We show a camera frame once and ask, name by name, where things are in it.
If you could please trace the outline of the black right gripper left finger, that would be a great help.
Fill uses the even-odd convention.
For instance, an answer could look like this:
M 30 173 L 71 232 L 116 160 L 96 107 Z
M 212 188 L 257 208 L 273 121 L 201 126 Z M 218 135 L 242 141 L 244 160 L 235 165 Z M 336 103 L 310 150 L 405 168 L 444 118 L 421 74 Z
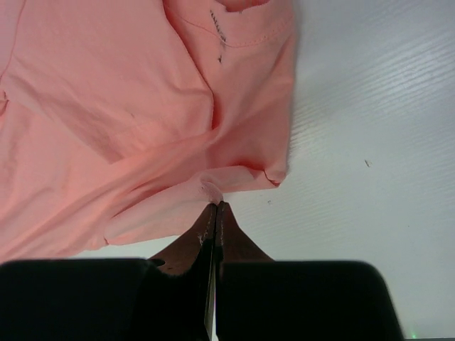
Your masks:
M 217 207 L 158 254 L 1 265 L 2 340 L 209 340 Z

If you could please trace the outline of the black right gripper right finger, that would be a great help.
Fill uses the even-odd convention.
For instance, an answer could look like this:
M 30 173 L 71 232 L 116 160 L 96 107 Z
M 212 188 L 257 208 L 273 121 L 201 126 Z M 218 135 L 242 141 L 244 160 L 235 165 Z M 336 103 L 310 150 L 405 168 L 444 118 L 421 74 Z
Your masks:
M 218 205 L 220 340 L 402 340 L 380 272 L 363 261 L 275 261 Z

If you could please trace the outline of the salmon orange t-shirt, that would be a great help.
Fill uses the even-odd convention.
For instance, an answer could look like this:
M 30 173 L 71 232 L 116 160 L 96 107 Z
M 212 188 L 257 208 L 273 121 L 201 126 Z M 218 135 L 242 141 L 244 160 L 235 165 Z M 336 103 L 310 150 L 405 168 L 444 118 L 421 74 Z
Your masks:
M 2 1 L 1 260 L 185 232 L 287 173 L 291 1 Z

